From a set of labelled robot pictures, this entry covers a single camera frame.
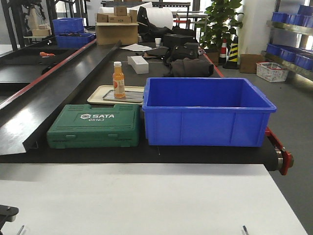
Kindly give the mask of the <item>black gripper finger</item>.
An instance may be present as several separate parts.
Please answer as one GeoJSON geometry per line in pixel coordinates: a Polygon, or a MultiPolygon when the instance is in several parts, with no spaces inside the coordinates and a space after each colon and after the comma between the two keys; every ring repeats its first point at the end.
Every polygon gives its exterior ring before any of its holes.
{"type": "Polygon", "coordinates": [[[7,205],[0,205],[0,229],[6,222],[13,222],[19,213],[19,208],[7,205]]]}

